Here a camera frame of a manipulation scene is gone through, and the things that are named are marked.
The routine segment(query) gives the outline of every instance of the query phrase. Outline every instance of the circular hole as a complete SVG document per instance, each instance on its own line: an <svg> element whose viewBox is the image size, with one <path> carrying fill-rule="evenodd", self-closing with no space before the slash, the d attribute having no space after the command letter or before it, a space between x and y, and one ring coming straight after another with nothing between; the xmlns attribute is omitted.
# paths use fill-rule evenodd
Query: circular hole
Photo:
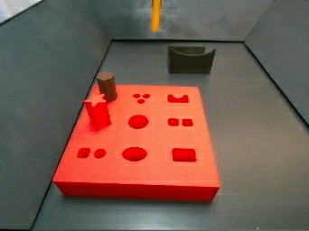
<svg viewBox="0 0 309 231"><path fill-rule="evenodd" d="M142 103L144 103L144 99L138 99L138 100L137 100L137 103L138 103L138 104L142 104Z"/></svg>
<svg viewBox="0 0 309 231"><path fill-rule="evenodd" d="M90 149L89 148L80 148L77 152L77 158L86 158L89 156Z"/></svg>
<svg viewBox="0 0 309 231"><path fill-rule="evenodd" d="M148 119L144 115L133 115L128 121L129 127L141 129L148 125Z"/></svg>
<svg viewBox="0 0 309 231"><path fill-rule="evenodd" d="M121 153L126 161L137 162L146 156L146 151L138 147L129 147Z"/></svg>
<svg viewBox="0 0 309 231"><path fill-rule="evenodd" d="M93 152L93 157L94 157L96 159L101 159L104 156L105 156L105 150L104 150L104 149L97 149L97 150Z"/></svg>

